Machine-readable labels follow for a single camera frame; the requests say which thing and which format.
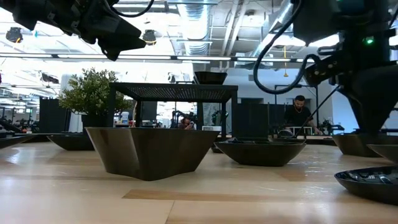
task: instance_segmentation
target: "shallow dark bowl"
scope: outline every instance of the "shallow dark bowl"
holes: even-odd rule
[[[398,145],[368,144],[368,147],[378,153],[380,156],[398,164]]]
[[[296,142],[305,144],[316,144],[324,146],[336,146],[336,143],[332,139],[289,139],[289,138],[269,138],[271,142]]]
[[[50,141],[67,151],[93,151],[90,138],[84,134],[57,134],[47,136]]]
[[[350,193],[377,202],[398,205],[398,167],[348,170],[335,174]]]
[[[86,128],[111,174],[160,180],[193,172],[219,131],[165,128]]]
[[[12,138],[2,138],[0,139],[0,149],[4,149],[5,147],[13,146],[24,141],[28,141],[32,139],[33,135],[26,135],[20,137],[12,137]]]
[[[294,139],[294,138],[269,138],[270,142],[291,142],[291,143],[305,143],[306,139]]]
[[[235,162],[249,166],[284,166],[305,147],[305,143],[269,141],[223,141],[216,146]]]
[[[388,135],[337,134],[333,140],[343,154],[362,157],[381,157],[367,147],[368,144],[398,144],[398,136]]]

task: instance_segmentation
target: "fluorescent light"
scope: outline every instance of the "fluorescent light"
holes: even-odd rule
[[[297,62],[304,62],[304,59],[297,59]],[[315,63],[313,59],[308,59],[307,63]]]
[[[117,8],[131,8],[131,7],[142,7],[142,8],[146,8],[147,4],[114,4],[113,7],[117,7]],[[160,4],[153,4],[152,8],[160,8],[163,9],[164,5],[160,5]],[[177,7],[175,5],[169,5],[170,9],[177,9]]]
[[[0,57],[16,57],[16,58],[51,58],[50,54],[15,54],[1,53]]]
[[[231,60],[231,57],[200,57],[200,56],[178,56],[177,60],[202,60],[202,61],[208,61],[208,60],[216,60],[216,61],[229,61]]]
[[[244,58],[240,57],[237,58],[238,61],[244,61],[244,62],[255,62],[257,58]],[[263,58],[261,60],[262,62],[290,62],[290,58]]]
[[[70,55],[58,55],[59,58],[95,58],[95,59],[106,59],[105,55],[84,55],[84,54],[70,54]]]
[[[120,55],[118,59],[137,59],[137,60],[170,60],[170,56],[156,55]]]
[[[39,86],[39,85],[0,85],[0,88],[61,88],[60,85],[49,85],[49,86]]]
[[[184,60],[182,61],[182,63],[200,63],[200,64],[208,64],[210,63],[209,61],[188,61],[188,60]]]
[[[85,54],[70,54],[70,55],[58,55],[60,58],[95,58],[95,59],[106,59],[105,55],[85,55]],[[118,59],[131,59],[131,60],[170,60],[170,56],[157,56],[157,55],[119,55]]]

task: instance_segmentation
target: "desk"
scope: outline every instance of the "desk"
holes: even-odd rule
[[[141,104],[143,101],[175,101],[197,103],[221,103],[221,136],[226,139],[226,103],[231,100],[232,136],[236,127],[234,112],[238,104],[238,86],[230,85],[190,85],[160,83],[110,83],[108,102],[108,127],[113,127],[116,92],[137,100],[136,127],[141,125]],[[203,108],[198,107],[198,119],[203,125]]]

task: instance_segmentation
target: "person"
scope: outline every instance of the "person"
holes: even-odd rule
[[[302,95],[296,96],[294,99],[294,104],[289,106],[285,111],[285,122],[286,124],[291,124],[295,127],[301,127],[304,122],[311,116],[310,110],[304,106],[305,97]],[[308,120],[309,125],[314,130],[315,134],[322,134],[322,132],[317,128],[313,122],[313,117]]]
[[[181,123],[178,124],[179,129],[192,130],[193,124],[189,118],[182,118]]]

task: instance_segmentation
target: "cable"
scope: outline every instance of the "cable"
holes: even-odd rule
[[[264,47],[264,49],[261,51],[260,55],[258,56],[255,64],[254,64],[254,68],[253,68],[253,78],[254,78],[254,82],[256,83],[256,85],[264,92],[266,93],[270,93],[270,94],[274,94],[274,95],[279,95],[279,94],[283,94],[283,93],[287,93],[288,91],[292,90],[294,88],[294,86],[296,84],[298,84],[300,82],[300,80],[302,79],[303,75],[304,75],[304,70],[305,70],[305,66],[307,65],[307,60],[311,57],[312,59],[314,59],[314,61],[320,61],[317,60],[317,58],[319,58],[316,55],[308,55],[306,56],[305,60],[303,61],[303,65],[301,66],[300,71],[298,72],[298,75],[296,77],[296,79],[293,81],[292,84],[290,84],[288,87],[282,89],[282,90],[271,90],[268,89],[267,87],[265,87],[264,85],[262,85],[259,81],[258,78],[258,70],[261,64],[261,60],[264,58],[265,54],[268,53],[269,49],[271,49],[271,47],[274,45],[274,42],[290,27],[290,25],[293,24],[293,21],[297,18],[297,16],[299,15],[300,11],[303,8],[303,0],[297,0],[298,5],[296,10],[294,11],[294,13],[292,14],[292,17],[286,22],[286,24],[284,24],[280,30],[278,31],[278,33],[276,33],[276,35],[272,38],[272,40]]]
[[[145,13],[147,13],[147,12],[150,10],[150,8],[152,7],[152,5],[154,4],[154,2],[155,2],[155,0],[150,0],[149,3],[148,3],[148,6],[147,6],[144,10],[142,10],[141,12],[138,12],[138,13],[135,14],[135,15],[127,15],[127,14],[124,14],[124,13],[122,13],[122,12],[119,12],[119,11],[116,10],[113,6],[111,6],[111,9],[112,9],[112,11],[113,11],[114,13],[116,13],[116,14],[119,15],[119,16],[123,16],[123,17],[126,17],[126,18],[136,18],[136,17],[142,16],[142,15],[144,15]]]
[[[397,7],[396,11],[394,12],[394,14],[392,15],[390,25],[389,25],[390,28],[392,27],[392,25],[394,25],[394,22],[396,21],[397,16],[398,16],[398,7]]]
[[[312,114],[307,118],[307,120],[305,120],[305,122],[303,123],[303,125],[301,126],[301,128],[296,132],[296,134],[294,135],[293,138],[297,138],[297,136],[299,135],[299,133],[301,132],[301,130],[304,128],[304,126],[310,121],[310,119],[312,118],[312,116],[318,112],[319,108],[321,108],[321,106],[326,102],[326,100],[328,100],[334,93],[335,91],[337,91],[339,89],[339,85],[329,93],[329,95],[327,97],[325,97],[325,99],[319,104],[319,106],[315,109],[314,112],[312,112]]]

